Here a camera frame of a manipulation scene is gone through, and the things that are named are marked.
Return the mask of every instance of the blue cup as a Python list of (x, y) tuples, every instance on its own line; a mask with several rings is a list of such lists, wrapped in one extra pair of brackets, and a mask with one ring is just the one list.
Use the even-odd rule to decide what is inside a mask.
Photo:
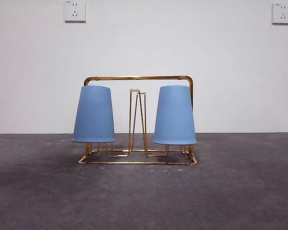
[(96, 85), (81, 88), (72, 141), (115, 141), (110, 88)]
[(196, 144), (190, 89), (183, 85), (160, 88), (154, 143)]

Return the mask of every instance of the electrical socket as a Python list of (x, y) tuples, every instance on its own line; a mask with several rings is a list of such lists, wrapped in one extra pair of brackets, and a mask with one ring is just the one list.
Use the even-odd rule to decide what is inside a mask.
[(66, 22), (85, 22), (85, 0), (66, 0), (64, 2), (64, 20)]
[(288, 2), (272, 4), (272, 23), (288, 24)]

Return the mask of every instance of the concrete floor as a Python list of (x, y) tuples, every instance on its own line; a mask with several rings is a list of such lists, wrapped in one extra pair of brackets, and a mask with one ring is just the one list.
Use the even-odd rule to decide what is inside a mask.
[(288, 133), (198, 134), (193, 166), (79, 165), (71, 138), (0, 135), (0, 230), (288, 230)]

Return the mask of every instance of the gold metal rack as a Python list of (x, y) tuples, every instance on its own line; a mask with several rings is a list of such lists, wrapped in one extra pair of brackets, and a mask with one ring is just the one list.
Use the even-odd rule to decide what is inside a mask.
[[(193, 107), (193, 80), (189, 76), (132, 76), (132, 77), (89, 77), (84, 80), (84, 86), (88, 85), (90, 81), (112, 81), (112, 80), (187, 80), (189, 82), (191, 103)], [(135, 110), (134, 119), (132, 122), (132, 93), (136, 93), (135, 100)], [(141, 122), (142, 122), (142, 133), (144, 141), (144, 149), (133, 149), (134, 144), (134, 129), (135, 129), (135, 119), (137, 113), (137, 104), (140, 102), (140, 112), (141, 112)], [(78, 161), (79, 164), (178, 164), (178, 165), (194, 165), (197, 164), (197, 160), (194, 156), (194, 145), (180, 146), (180, 150), (170, 150), (169, 145), (166, 145), (164, 149), (148, 149), (147, 143), (147, 132), (146, 132), (146, 93), (140, 92), (138, 89), (130, 90), (130, 107), (129, 107), (129, 135), (128, 135), (128, 149), (114, 149), (113, 143), (111, 143), (111, 148), (108, 148), (107, 143), (105, 143), (105, 148), (100, 148), (100, 143), (97, 143), (96, 150), (93, 150), (92, 143), (85, 144), (85, 155)], [(146, 161), (88, 161), (94, 154), (104, 151), (106, 156), (111, 157), (129, 157), (132, 152), (144, 152), (147, 157), (165, 157), (168, 156), (170, 152), (180, 152), (183, 153), (189, 162), (146, 162)], [(109, 154), (109, 152), (124, 152), (125, 154)]]

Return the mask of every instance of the wall outlet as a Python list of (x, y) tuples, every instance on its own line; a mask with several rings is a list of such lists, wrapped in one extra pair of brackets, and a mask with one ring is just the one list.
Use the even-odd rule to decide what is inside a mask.
[(272, 4), (272, 24), (288, 24), (288, 2)]
[(64, 20), (66, 22), (85, 22), (86, 6), (85, 0), (65, 0)]

